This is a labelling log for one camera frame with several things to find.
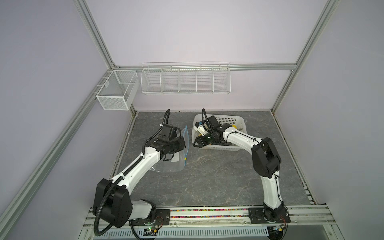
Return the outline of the clear zip top bag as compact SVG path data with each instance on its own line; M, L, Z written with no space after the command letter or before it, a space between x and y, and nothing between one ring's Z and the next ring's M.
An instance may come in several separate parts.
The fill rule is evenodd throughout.
M175 153L174 155L168 154L161 156L160 154L160 160L150 168L151 171L159 173L171 173L180 172L184 169L189 150L189 135L188 128L181 129L181 131L186 143L185 149Z

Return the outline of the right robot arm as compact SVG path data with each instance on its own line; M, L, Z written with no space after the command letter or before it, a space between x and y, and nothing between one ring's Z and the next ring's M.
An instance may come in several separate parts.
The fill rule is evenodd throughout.
M205 109L202 109L201 118L194 125L194 130L200 135L195 138L193 146L236 145L251 154L253 168L261 177L264 191L263 210L259 217L268 223L280 220L290 223L289 210L282 200L279 185L282 159L273 140L253 137L230 124L221 124L214 115L208 116Z

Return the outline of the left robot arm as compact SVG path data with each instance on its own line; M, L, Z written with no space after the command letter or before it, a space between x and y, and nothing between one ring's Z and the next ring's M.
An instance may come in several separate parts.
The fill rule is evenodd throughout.
M158 218L156 204L133 201L131 194L142 177L158 162L170 162L186 148L182 130L169 124L171 111L166 110L160 128L147 138L140 154L120 173L97 184L93 215L94 234L102 236L112 227L120 228L135 220L154 224Z

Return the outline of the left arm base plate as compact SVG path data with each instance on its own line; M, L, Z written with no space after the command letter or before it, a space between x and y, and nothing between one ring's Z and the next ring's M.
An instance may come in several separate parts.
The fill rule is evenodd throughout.
M132 220L134 226L168 226L171 220L170 209L156 209L146 219Z

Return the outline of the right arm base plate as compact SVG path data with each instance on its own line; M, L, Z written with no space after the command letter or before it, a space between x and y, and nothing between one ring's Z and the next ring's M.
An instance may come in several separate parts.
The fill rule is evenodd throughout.
M252 224L289 224L291 219L287 208L280 205L277 209L269 207L249 208L249 218Z

